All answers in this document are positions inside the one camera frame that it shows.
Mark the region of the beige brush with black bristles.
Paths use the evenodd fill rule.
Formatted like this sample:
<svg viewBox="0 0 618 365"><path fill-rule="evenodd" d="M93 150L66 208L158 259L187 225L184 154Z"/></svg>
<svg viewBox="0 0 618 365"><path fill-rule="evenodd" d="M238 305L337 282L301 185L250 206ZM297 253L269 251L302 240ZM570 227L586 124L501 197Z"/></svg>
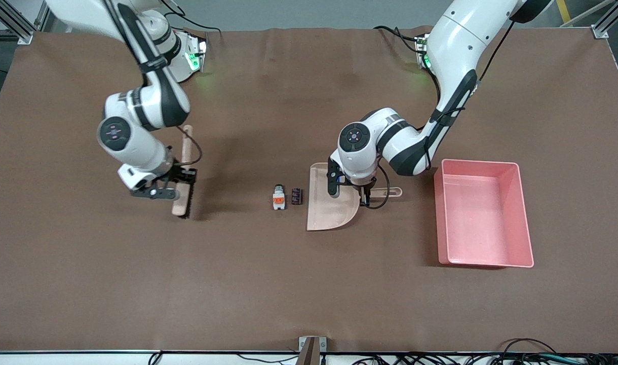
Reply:
<svg viewBox="0 0 618 365"><path fill-rule="evenodd" d="M182 127L183 137L182 137L182 150L181 150L181 160L182 162L190 162L192 161L192 148L194 147L192 141L192 133L193 127L191 125L184 125ZM173 215L179 218L187 218L189 217L189 210L192 201L192 194L194 190L194 182L191 184L178 182L176 184L176 192L178 194L178 199L173 201L172 205L172 213Z"/></svg>

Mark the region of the beige plastic dustpan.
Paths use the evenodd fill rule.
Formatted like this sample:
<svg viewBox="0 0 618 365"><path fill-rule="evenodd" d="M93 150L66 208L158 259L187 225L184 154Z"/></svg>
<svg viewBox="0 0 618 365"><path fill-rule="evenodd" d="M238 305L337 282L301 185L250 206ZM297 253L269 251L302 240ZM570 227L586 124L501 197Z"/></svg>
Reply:
<svg viewBox="0 0 618 365"><path fill-rule="evenodd" d="M328 193L328 163L311 165L307 190L308 231L325 231L346 226L360 208L362 189L339 185L339 194Z"/></svg>

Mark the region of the aluminium frame post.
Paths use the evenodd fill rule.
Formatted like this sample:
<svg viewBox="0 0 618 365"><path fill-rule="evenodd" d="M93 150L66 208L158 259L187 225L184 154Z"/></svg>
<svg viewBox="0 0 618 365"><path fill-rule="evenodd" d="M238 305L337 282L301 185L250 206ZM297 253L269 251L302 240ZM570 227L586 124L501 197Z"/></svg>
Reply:
<svg viewBox="0 0 618 365"><path fill-rule="evenodd" d="M51 12L45 0L0 0L0 41L29 45L43 31Z"/></svg>
<svg viewBox="0 0 618 365"><path fill-rule="evenodd" d="M607 39L608 30L618 23L618 0L604 0L607 11L598 21L591 25L595 39Z"/></svg>

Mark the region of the brown table cover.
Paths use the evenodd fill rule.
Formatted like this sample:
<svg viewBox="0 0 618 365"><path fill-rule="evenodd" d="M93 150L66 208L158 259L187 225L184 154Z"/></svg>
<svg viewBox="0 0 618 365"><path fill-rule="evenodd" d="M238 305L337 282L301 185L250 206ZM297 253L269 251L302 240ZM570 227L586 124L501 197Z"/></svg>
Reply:
<svg viewBox="0 0 618 365"><path fill-rule="evenodd" d="M40 33L0 93L0 350L618 352L618 69L587 28L515 28L438 149L520 167L534 266L441 266L433 173L343 229L274 211L341 128L381 107L421 126L430 77L378 30L224 32L182 86L203 149L191 217L132 197L97 143L140 85L124 44Z"/></svg>

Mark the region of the pink plastic bin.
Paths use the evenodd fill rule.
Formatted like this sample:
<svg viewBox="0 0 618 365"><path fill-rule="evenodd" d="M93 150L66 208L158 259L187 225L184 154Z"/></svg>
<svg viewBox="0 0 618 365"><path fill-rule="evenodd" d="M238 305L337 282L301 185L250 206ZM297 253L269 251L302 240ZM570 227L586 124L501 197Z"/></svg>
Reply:
<svg viewBox="0 0 618 365"><path fill-rule="evenodd" d="M518 164L444 159L434 189L440 264L533 268Z"/></svg>

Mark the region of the metal bracket at table edge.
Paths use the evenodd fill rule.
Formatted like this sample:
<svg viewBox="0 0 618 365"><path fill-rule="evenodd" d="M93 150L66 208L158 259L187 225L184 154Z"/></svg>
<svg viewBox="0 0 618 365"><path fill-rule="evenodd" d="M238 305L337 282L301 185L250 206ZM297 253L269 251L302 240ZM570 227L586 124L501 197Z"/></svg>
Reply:
<svg viewBox="0 0 618 365"><path fill-rule="evenodd" d="M327 337L300 337L295 365L327 365Z"/></svg>

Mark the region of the metal base connector bracket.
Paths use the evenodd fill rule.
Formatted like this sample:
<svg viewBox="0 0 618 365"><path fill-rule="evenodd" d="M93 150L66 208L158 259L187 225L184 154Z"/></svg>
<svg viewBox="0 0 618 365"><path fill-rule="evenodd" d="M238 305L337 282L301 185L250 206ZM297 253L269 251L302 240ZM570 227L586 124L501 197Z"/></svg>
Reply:
<svg viewBox="0 0 618 365"><path fill-rule="evenodd" d="M177 33L181 39L182 58L187 62L192 72L202 71L207 51L207 40L186 31Z"/></svg>
<svg viewBox="0 0 618 365"><path fill-rule="evenodd" d="M414 37L414 44L416 49L416 59L420 69L431 69L431 63L429 56L427 55L428 41L430 33L418 35Z"/></svg>

